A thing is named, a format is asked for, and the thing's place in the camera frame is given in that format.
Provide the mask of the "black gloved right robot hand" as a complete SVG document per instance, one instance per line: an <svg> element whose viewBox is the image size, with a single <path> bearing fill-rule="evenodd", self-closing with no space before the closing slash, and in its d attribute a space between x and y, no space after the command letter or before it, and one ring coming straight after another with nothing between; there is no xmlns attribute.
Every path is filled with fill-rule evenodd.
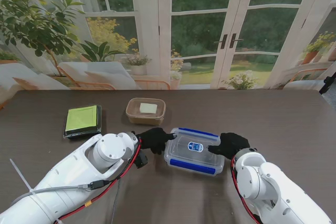
<svg viewBox="0 0 336 224"><path fill-rule="evenodd" d="M229 160L240 150L250 148L248 140L236 133L222 133L220 135L220 141L221 143L219 145L209 145L207 149L209 152L224 156Z"/></svg>

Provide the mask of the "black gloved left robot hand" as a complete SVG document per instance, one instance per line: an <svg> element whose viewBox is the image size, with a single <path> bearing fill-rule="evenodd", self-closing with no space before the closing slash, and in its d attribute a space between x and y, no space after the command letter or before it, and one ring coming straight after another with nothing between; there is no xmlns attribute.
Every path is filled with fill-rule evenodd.
<svg viewBox="0 0 336 224"><path fill-rule="evenodd" d="M141 149L150 149L153 154L161 155L168 141L177 137L176 133L166 133L161 127L155 127L136 135L141 142Z"/></svg>

